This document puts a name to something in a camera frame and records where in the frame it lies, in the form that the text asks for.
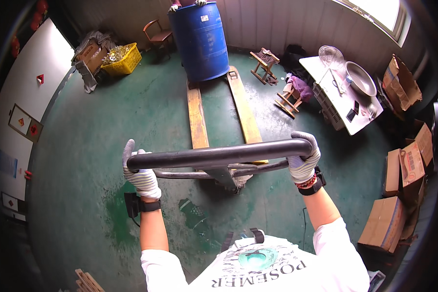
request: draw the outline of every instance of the work glove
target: work glove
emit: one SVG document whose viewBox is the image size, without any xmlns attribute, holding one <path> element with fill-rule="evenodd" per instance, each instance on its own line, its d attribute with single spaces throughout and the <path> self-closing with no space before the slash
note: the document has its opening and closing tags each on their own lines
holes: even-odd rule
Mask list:
<svg viewBox="0 0 438 292">
<path fill-rule="evenodd" d="M 169 8 L 169 12 L 175 12 L 175 11 L 177 11 L 177 9 L 178 9 L 178 5 L 172 5 L 172 6 Z"/>
<path fill-rule="evenodd" d="M 157 186 L 157 178 L 152 169 L 140 169 L 138 172 L 131 172 L 127 167 L 127 160 L 136 154 L 146 153 L 143 149 L 138 152 L 133 152 L 134 140 L 130 139 L 123 150 L 123 176 L 136 187 L 136 192 L 140 196 L 159 199 L 161 197 L 161 189 Z"/>
<path fill-rule="evenodd" d="M 196 0 L 195 1 L 195 4 L 198 6 L 204 6 L 204 5 L 206 5 L 206 3 L 208 3 L 207 0 Z"/>
<path fill-rule="evenodd" d="M 310 142 L 312 151 L 310 156 L 303 160 L 301 156 L 287 157 L 289 161 L 289 172 L 292 175 L 292 181 L 296 184 L 302 184 L 313 177 L 315 174 L 315 167 L 321 157 L 318 144 L 315 136 L 305 132 L 295 131 L 291 134 L 292 138 L 302 138 Z"/>
</svg>

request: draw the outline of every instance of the beaded bracelet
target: beaded bracelet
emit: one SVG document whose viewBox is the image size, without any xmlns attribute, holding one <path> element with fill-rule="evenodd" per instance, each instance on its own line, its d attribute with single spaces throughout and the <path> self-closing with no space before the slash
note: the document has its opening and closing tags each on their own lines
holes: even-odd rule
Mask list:
<svg viewBox="0 0 438 292">
<path fill-rule="evenodd" d="M 301 184 L 295 184 L 295 185 L 299 189 L 305 189 L 305 188 L 309 187 L 310 185 L 314 184 L 315 180 L 316 180 L 316 173 L 314 173 L 313 176 L 309 180 L 307 180 L 306 182 L 301 183 Z"/>
</svg>

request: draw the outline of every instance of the white t-shirt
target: white t-shirt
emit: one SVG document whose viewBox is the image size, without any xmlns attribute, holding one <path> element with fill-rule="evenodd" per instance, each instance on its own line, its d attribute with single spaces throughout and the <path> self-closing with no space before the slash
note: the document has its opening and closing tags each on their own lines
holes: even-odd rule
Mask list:
<svg viewBox="0 0 438 292">
<path fill-rule="evenodd" d="M 368 291 L 369 277 L 342 218 L 313 235 L 316 255 L 283 238 L 235 241 L 190 285 L 178 258 L 164 250 L 141 253 L 149 292 L 159 291 Z"/>
</svg>

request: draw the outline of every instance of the plastic bottle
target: plastic bottle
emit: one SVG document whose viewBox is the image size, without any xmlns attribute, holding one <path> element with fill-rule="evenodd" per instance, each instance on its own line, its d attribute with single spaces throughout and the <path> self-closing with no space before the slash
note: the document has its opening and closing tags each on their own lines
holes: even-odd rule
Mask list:
<svg viewBox="0 0 438 292">
<path fill-rule="evenodd" d="M 350 84 L 352 83 L 352 81 L 353 81 L 352 78 L 349 75 L 347 75 L 346 78 L 344 79 L 344 81 L 342 82 L 342 90 L 344 92 L 346 92 L 347 89 L 350 87 Z"/>
</svg>

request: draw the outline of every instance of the electrical cable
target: electrical cable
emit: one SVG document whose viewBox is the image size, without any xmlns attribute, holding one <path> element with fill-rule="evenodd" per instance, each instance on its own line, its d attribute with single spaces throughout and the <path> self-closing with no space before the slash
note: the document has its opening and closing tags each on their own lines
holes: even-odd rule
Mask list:
<svg viewBox="0 0 438 292">
<path fill-rule="evenodd" d="M 134 224 L 138 225 L 138 227 L 140 227 L 140 225 L 138 223 L 136 223 L 136 221 L 134 220 L 134 218 L 132 218 Z"/>
<path fill-rule="evenodd" d="M 304 224 L 305 224 L 305 228 L 304 228 L 304 246 L 302 247 L 302 250 L 303 250 L 303 251 L 305 251 L 305 232 L 306 232 L 305 209 L 306 209 L 306 207 L 304 207 L 304 208 L 302 209 L 302 212 L 304 213 Z"/>
</svg>

